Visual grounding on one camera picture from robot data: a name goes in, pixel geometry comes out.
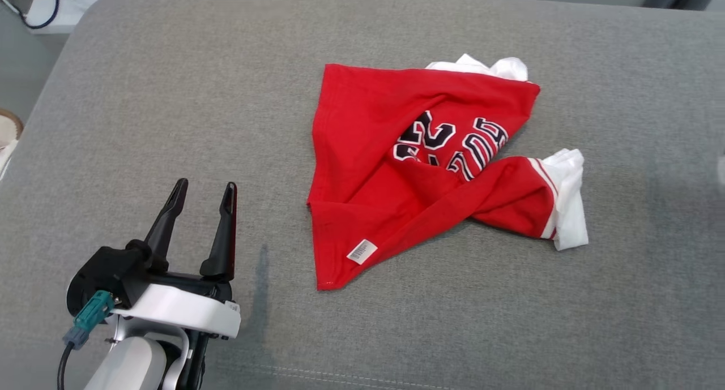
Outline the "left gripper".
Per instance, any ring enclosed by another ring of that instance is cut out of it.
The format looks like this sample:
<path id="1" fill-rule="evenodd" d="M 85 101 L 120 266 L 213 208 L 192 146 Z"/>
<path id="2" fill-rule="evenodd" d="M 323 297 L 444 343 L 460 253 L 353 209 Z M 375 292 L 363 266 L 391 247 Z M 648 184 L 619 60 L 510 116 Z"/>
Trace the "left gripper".
<path id="1" fill-rule="evenodd" d="M 142 253 L 145 269 L 166 273 L 167 253 L 174 223 L 181 214 L 189 181 L 180 178 L 156 216 L 145 240 L 131 240 L 127 249 Z M 122 340 L 147 332 L 172 334 L 173 328 L 236 338 L 241 326 L 239 305 L 233 300 L 238 189 L 227 183 L 219 207 L 220 220 L 210 255 L 202 261 L 202 276 L 170 273 L 147 276 L 132 285 L 129 297 L 112 310 L 116 325 L 113 338 Z"/>

